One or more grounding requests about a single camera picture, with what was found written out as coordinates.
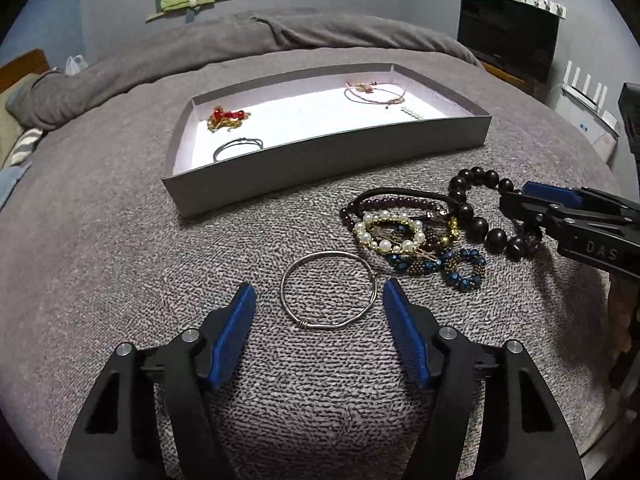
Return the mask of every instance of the silver bolt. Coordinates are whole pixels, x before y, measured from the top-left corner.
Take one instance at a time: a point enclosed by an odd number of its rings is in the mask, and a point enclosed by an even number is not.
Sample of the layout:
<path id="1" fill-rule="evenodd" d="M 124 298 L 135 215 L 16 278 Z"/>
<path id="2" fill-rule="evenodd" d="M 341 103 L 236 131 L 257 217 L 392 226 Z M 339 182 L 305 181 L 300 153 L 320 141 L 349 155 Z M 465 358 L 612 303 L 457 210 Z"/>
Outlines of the silver bolt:
<path id="1" fill-rule="evenodd" d="M 514 354 L 519 354 L 522 352 L 522 345 L 519 342 L 512 340 L 507 343 L 507 350 Z"/>
<path id="2" fill-rule="evenodd" d="M 455 339 L 458 336 L 456 329 L 450 326 L 443 326 L 438 334 L 440 334 L 440 337 L 443 339 Z"/>
<path id="3" fill-rule="evenodd" d="M 132 350 L 133 350 L 133 346 L 131 346 L 130 343 L 120 343 L 116 347 L 116 354 L 125 356 L 125 355 L 129 355 Z"/>
<path id="4" fill-rule="evenodd" d="M 193 343 L 199 337 L 200 337 L 200 332 L 198 332 L 194 328 L 190 328 L 190 329 L 185 330 L 184 332 L 182 332 L 182 340 L 185 343 Z"/>

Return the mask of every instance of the black tv screen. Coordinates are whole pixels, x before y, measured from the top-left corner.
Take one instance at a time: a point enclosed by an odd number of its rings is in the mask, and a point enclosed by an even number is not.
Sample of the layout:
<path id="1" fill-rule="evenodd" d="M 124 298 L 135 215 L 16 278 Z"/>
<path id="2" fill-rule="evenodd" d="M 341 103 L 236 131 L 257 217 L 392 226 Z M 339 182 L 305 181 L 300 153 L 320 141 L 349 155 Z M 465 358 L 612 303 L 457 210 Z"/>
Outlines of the black tv screen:
<path id="1" fill-rule="evenodd" d="M 462 0 L 458 41 L 482 61 L 546 83 L 560 18 L 515 0 Z"/>

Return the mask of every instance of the striped fabric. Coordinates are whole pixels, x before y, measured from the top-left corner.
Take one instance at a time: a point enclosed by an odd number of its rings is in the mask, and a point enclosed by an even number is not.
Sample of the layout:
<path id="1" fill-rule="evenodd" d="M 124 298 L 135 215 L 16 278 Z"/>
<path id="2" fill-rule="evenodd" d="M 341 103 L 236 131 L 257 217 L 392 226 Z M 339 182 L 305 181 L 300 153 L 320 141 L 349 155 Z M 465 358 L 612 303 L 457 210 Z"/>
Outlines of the striped fabric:
<path id="1" fill-rule="evenodd" d="M 36 149 L 36 145 L 42 138 L 43 131 L 39 128 L 32 128 L 22 134 L 18 142 L 15 143 L 14 148 L 7 157 L 6 166 L 18 166 L 23 163 L 24 160 L 33 153 Z"/>

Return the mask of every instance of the wooden headboard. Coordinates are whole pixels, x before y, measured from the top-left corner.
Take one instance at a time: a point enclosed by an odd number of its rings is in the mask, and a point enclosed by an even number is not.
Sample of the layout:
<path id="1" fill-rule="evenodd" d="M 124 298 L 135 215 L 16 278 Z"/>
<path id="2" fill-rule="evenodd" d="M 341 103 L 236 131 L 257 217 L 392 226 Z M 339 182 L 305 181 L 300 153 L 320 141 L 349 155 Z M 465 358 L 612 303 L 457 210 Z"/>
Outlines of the wooden headboard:
<path id="1" fill-rule="evenodd" d="M 39 48 L 14 59 L 0 67 L 0 92 L 17 83 L 27 74 L 42 74 L 49 70 L 44 52 Z"/>

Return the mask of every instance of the blue gripper pad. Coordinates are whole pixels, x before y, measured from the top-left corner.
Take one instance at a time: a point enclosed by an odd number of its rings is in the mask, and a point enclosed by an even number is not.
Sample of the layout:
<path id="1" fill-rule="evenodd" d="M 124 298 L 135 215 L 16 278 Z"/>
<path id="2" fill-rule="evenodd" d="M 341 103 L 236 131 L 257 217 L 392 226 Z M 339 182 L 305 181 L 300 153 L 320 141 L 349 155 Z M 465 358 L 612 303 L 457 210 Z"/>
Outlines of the blue gripper pad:
<path id="1" fill-rule="evenodd" d="M 407 311 L 406 298 L 404 293 L 398 290 L 395 280 L 386 281 L 382 291 L 382 303 L 402 368 L 412 383 L 423 388 L 431 377 L 427 366 L 427 347 Z"/>
<path id="2" fill-rule="evenodd" d="M 211 349 L 211 372 L 209 383 L 214 390 L 231 379 L 242 353 L 242 346 L 251 328 L 255 313 L 255 291 L 245 285 L 236 302 L 229 305 L 231 314 Z"/>
<path id="3" fill-rule="evenodd" d="M 539 182 L 527 182 L 522 186 L 522 192 L 526 196 L 539 198 L 549 203 L 561 204 L 568 209 L 582 208 L 582 199 L 571 189 L 565 187 L 550 186 Z"/>

